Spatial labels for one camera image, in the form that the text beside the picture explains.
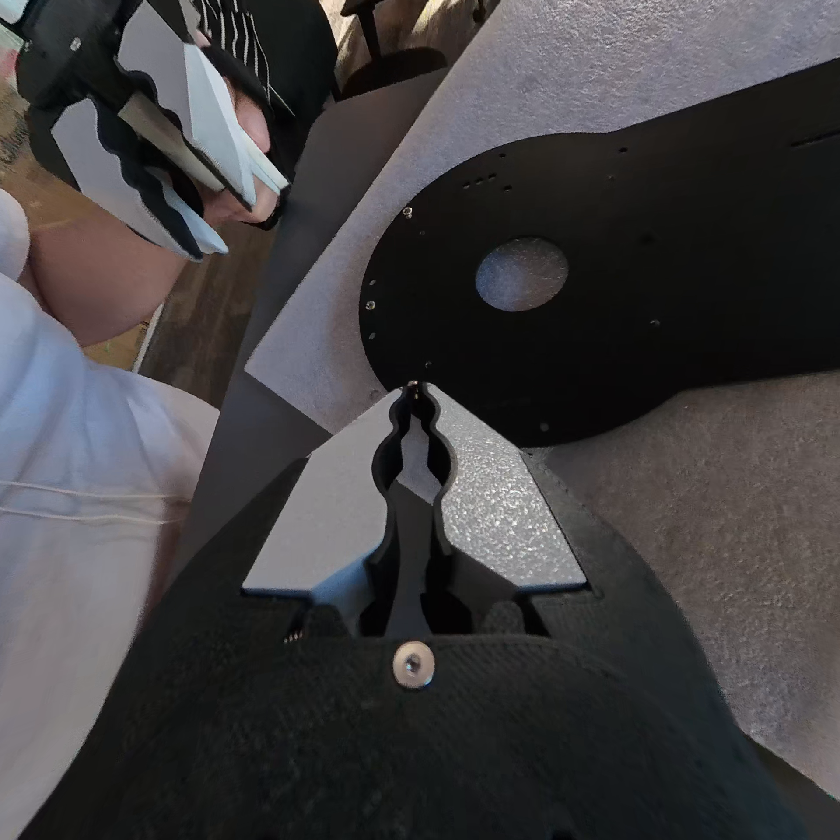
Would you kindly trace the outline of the black white striped cloth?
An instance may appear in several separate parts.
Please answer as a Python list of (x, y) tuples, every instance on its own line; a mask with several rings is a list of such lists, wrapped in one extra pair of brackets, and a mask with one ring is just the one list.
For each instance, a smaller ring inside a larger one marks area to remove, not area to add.
[(269, 91), (270, 71), (256, 21), (245, 1), (192, 1), (207, 57), (223, 77)]

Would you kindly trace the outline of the grey foam mat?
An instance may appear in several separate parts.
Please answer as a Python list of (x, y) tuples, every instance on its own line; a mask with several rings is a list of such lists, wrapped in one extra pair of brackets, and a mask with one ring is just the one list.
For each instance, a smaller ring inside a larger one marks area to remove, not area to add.
[[(338, 432), (384, 392), (351, 288), (421, 188), (509, 141), (624, 128), (838, 57), (838, 22), (838, 2), (502, 2), (248, 372)], [(651, 565), (741, 729), (838, 796), (838, 374), (688, 392), (538, 460)]]

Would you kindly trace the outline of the black perforated metal plate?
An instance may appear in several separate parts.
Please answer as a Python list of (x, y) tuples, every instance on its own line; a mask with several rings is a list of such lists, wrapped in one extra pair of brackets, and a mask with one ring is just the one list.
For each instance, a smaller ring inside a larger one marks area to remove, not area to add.
[(837, 370), (838, 130), (833, 59), (473, 156), (408, 200), (369, 260), (374, 375), (435, 384), (527, 448), (682, 391)]

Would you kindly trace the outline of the person's left forearm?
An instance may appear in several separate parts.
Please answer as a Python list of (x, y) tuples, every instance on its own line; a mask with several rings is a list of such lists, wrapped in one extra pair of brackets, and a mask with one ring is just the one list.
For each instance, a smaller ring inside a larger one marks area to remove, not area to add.
[(31, 230), (19, 281), (88, 347), (149, 321), (188, 263), (93, 206)]

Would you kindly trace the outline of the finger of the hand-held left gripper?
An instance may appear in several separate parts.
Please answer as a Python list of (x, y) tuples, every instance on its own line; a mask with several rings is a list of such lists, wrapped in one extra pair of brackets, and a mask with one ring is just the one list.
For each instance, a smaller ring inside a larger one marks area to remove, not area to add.
[(51, 138), (81, 194), (135, 234), (195, 262), (228, 253), (190, 176), (99, 101), (65, 108)]
[(187, 176), (250, 211), (256, 181), (277, 195), (289, 182), (239, 124), (226, 80), (195, 43), (199, 22), (188, 2), (140, 2), (127, 17), (115, 63), (137, 90), (119, 116)]

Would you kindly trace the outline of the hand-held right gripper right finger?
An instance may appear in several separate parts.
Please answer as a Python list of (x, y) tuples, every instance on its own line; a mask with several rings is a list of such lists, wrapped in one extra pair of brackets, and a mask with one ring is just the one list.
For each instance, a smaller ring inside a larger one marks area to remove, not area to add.
[(495, 604), (586, 589), (521, 450), (430, 383), (417, 388), (416, 416), (440, 485), (421, 593), (429, 629), (477, 633)]

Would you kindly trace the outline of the person's left hand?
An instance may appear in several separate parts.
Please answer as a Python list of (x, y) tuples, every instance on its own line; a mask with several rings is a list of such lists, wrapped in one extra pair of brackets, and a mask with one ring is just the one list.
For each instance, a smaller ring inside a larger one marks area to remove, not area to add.
[[(224, 81), (240, 127), (263, 153), (269, 152), (270, 134), (261, 108), (230, 80)], [(272, 217), (280, 204), (280, 195), (259, 178), (255, 178), (256, 202), (251, 211), (228, 192), (214, 192), (202, 184), (197, 184), (196, 189), (203, 201), (204, 220), (214, 228), (225, 223), (263, 224)]]

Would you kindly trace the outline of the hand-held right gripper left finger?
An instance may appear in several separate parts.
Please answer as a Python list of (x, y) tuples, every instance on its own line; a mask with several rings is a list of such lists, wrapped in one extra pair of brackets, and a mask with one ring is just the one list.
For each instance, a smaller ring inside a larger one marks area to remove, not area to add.
[(244, 595), (331, 606), (352, 634), (385, 633), (401, 564), (390, 490), (403, 470), (412, 394), (388, 393), (311, 453)]

